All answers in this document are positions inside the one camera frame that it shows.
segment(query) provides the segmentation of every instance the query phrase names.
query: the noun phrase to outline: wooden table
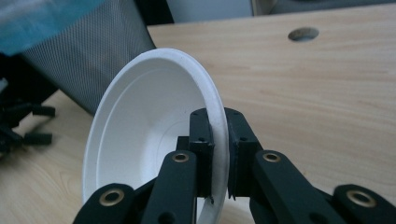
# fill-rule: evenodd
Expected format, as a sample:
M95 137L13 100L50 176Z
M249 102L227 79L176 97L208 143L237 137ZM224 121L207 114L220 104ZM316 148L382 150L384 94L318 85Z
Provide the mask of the wooden table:
M157 47L181 49L214 79L265 148L286 154L317 188L362 185L396 204L396 5L149 27ZM288 34L314 27L312 41ZM55 119L17 129L51 132L49 147L0 162L1 223L71 223L92 123L63 93ZM247 199L226 201L220 223L253 223Z

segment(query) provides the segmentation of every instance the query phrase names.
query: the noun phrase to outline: gray mesh fabric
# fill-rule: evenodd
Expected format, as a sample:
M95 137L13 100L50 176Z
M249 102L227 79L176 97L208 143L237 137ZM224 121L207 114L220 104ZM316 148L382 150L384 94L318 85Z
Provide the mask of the gray mesh fabric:
M60 34L23 56L94 114L114 76L155 46L133 0L106 0Z

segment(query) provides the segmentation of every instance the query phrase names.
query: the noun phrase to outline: light wood surface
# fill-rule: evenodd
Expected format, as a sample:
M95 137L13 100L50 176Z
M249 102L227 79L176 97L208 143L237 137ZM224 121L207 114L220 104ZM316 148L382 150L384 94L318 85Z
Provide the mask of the light wood surface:
M157 47L181 49L212 76L225 106L244 113L265 148L286 154L317 188L353 183L396 204L396 5L149 27ZM310 26L313 41L289 32ZM1 223L71 223L92 117L55 93L55 119L17 129L51 132L49 147L0 161ZM253 223L247 199L220 223Z

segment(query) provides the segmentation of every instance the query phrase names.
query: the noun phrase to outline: metal grommet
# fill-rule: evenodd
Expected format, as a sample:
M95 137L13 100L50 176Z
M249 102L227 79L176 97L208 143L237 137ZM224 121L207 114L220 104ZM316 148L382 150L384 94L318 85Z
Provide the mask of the metal grommet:
M124 196L122 189L109 189L100 196L99 203L102 206L113 206L122 201Z
M189 160L189 155L184 153L177 153L175 154L172 159L176 162L185 162Z
M346 192L346 196L350 201L360 206L368 208L376 206L375 199L363 191L351 189Z
M262 157L266 161L270 161L270 162L279 162L280 161L280 157L272 152L265 153L264 155L262 155Z

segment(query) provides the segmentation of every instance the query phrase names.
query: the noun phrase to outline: paper bowl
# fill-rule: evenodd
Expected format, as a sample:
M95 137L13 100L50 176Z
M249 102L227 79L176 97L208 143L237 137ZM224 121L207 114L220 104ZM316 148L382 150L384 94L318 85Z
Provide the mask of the paper bowl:
M134 189L157 176L164 156L188 136L190 113L206 107L212 126L212 194L198 205L198 223L217 223L228 181L228 129L218 91L206 70L175 49L154 49L129 62L108 87L93 120L82 176L86 202L110 183Z

